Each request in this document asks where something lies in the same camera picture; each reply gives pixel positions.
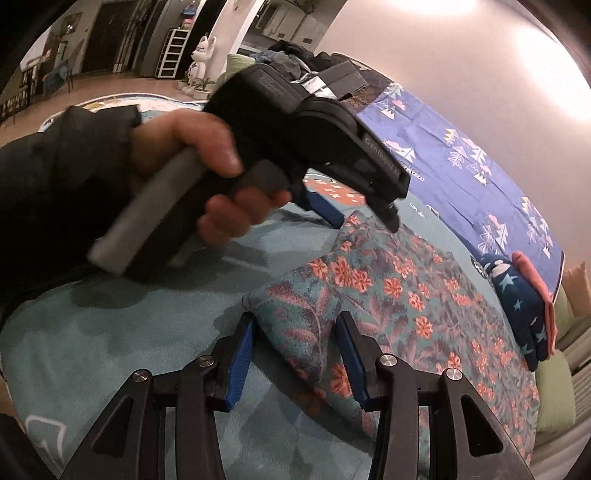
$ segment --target metal bolt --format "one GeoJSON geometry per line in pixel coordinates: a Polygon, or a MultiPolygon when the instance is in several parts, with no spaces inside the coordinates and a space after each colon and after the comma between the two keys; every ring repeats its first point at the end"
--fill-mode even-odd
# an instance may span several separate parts
{"type": "Polygon", "coordinates": [[[398,362],[398,360],[396,359],[396,357],[393,356],[393,355],[390,355],[389,353],[386,353],[385,355],[382,355],[379,358],[379,361],[380,361],[380,363],[382,365],[385,365],[386,367],[393,367],[398,362]]]}
{"type": "Polygon", "coordinates": [[[133,378],[134,382],[136,383],[145,382],[150,378],[150,372],[147,370],[138,370],[137,372],[134,372],[133,375],[131,375],[131,378],[133,378]]]}
{"type": "Polygon", "coordinates": [[[460,380],[462,377],[462,372],[460,372],[457,368],[450,368],[445,372],[445,374],[450,380],[460,380]]]}
{"type": "Polygon", "coordinates": [[[216,360],[211,355],[202,355],[197,358],[197,365],[203,368],[210,367],[213,365],[214,361],[216,360]]]}

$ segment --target white bear figurine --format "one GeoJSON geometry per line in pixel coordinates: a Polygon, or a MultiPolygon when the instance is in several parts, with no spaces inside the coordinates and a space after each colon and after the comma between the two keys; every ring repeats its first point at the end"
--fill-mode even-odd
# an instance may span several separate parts
{"type": "Polygon", "coordinates": [[[187,70],[189,85],[183,89],[183,91],[188,90],[186,93],[192,93],[195,85],[201,84],[200,80],[205,78],[205,62],[212,57],[216,41],[216,37],[212,37],[211,40],[207,37],[202,37],[199,41],[199,45],[197,45],[191,54],[193,63],[187,70]]]}

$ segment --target wooden floor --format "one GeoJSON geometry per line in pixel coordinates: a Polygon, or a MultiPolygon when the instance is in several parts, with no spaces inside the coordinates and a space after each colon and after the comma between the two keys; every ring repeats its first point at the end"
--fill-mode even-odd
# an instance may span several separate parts
{"type": "Polygon", "coordinates": [[[39,99],[26,111],[16,115],[15,124],[12,118],[0,125],[0,147],[17,138],[32,134],[49,116],[64,110],[70,105],[92,100],[93,98],[114,93],[156,93],[183,102],[194,100],[176,88],[176,80],[157,80],[135,78],[129,74],[109,74],[74,78],[74,89],[68,93],[63,86],[49,99],[39,99]]]}

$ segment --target door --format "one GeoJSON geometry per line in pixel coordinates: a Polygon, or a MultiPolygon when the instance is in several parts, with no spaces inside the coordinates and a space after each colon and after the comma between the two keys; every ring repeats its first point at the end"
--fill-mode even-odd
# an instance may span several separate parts
{"type": "Polygon", "coordinates": [[[90,32],[81,72],[112,70],[135,1],[104,4],[90,32]]]}

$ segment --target leaf pattern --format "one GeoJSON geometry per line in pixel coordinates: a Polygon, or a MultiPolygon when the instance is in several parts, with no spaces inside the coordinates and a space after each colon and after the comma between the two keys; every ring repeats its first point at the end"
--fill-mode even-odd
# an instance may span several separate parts
{"type": "MultiPolygon", "coordinates": [[[[406,226],[393,235],[375,218],[355,212],[331,253],[251,293],[249,305],[300,378],[368,435],[375,437],[379,415],[364,413],[353,399],[330,336],[343,310],[382,351],[414,368],[438,373],[460,368],[530,458],[540,401],[506,320],[487,304],[452,254],[406,226]]],[[[310,398],[304,403],[306,411],[318,410],[310,398]]],[[[420,465],[428,468],[428,426],[421,415],[420,465]]]]}

